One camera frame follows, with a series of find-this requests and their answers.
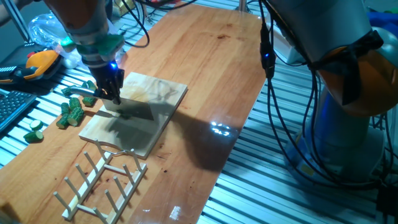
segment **blue led light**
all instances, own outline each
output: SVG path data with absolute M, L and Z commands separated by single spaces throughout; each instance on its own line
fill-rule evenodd
M 112 66 L 113 69 L 117 69 L 118 68 L 118 65 L 116 65 L 116 63 L 111 63 L 111 66 Z

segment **cucumber piece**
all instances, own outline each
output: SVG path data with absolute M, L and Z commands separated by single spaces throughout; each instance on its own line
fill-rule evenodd
M 81 108 L 80 100 L 75 97 L 70 98 L 69 107 L 71 111 L 73 111 L 75 108 Z
M 68 86 L 68 87 L 64 88 L 63 90 L 61 90 L 61 92 L 63 93 L 64 96 L 70 96 L 70 95 L 72 95 L 72 92 L 70 91 L 70 89 L 74 86 L 76 86 L 76 85 Z
M 84 97 L 81 101 L 86 106 L 93 106 L 97 99 L 95 97 Z
M 70 108 L 69 108 L 69 104 L 68 103 L 62 103 L 61 104 L 61 114 L 62 115 L 70 114 Z
M 88 85 L 88 88 L 91 89 L 91 90 L 96 90 L 97 89 L 97 86 L 91 80 L 87 81 L 87 85 Z
M 30 123 L 30 128 L 33 131 L 38 131 L 43 128 L 43 122 L 39 120 L 34 120 Z
M 69 126 L 68 117 L 69 117 L 69 114 L 64 114 L 61 117 L 61 119 L 59 121 L 57 121 L 57 123 L 55 123 L 55 125 L 57 125 L 57 127 L 60 129 L 67 128 Z
M 40 131 L 32 131 L 31 133 L 25 134 L 24 139 L 28 143 L 33 143 L 41 141 L 43 137 L 43 133 Z
M 81 87 L 83 87 L 83 88 L 88 88 L 87 82 L 83 82 L 83 84 L 81 84 Z
M 72 113 L 68 116 L 68 123 L 73 127 L 76 127 L 80 124 L 85 116 L 85 111 L 83 109 L 76 107 L 73 109 Z

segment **wooden cutting board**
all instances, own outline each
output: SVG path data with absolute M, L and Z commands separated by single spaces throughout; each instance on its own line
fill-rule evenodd
M 102 106 L 79 136 L 119 150 L 134 149 L 146 159 L 187 90 L 184 84 L 132 72 L 124 80 L 120 97 L 148 102 L 154 120 L 125 119 Z

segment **wooden tabletop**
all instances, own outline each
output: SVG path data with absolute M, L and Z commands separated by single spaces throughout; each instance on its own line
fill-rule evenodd
M 126 74 L 137 72 L 188 85 L 188 92 L 149 158 L 148 171 L 118 223 L 196 223 L 236 138 L 265 81 L 260 64 L 257 16 L 188 6 L 171 11 L 149 32 L 150 45 L 132 48 L 124 57 Z M 144 44 L 143 37 L 137 44 Z M 79 127 L 60 130 L 55 123 L 44 131 L 44 141 L 31 144 L 0 170 L 0 197 L 7 211 L 21 223 L 68 223 L 54 191 L 69 202 L 74 196 L 63 181 L 83 179 L 79 163 L 91 172 L 83 155 L 100 158 L 96 147 L 78 133 L 101 107 L 86 110 Z M 133 163 L 116 157 L 111 165 Z M 120 196 L 114 173 L 105 171 L 84 205 L 109 213 L 104 196 Z M 122 183 L 127 177 L 118 176 Z M 172 211 L 179 215 L 170 217 Z M 77 212 L 73 223 L 101 223 Z

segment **knife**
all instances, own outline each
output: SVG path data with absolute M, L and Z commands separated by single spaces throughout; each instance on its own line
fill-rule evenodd
M 94 90 L 89 90 L 86 88 L 82 87 L 71 87 L 70 91 L 74 94 L 79 94 L 81 96 L 87 96 L 87 97 L 95 97 L 94 96 Z M 123 117 L 135 117 L 135 118 L 142 118 L 142 119 L 148 119 L 153 121 L 154 116 L 152 115 L 152 110 L 150 109 L 150 106 L 148 103 L 136 101 L 136 100 L 130 100 L 130 99 L 125 99 L 120 97 L 120 104 L 114 104 L 111 100 L 106 100 L 102 98 L 102 102 L 104 103 L 104 106 L 107 110 L 117 112 L 121 114 Z

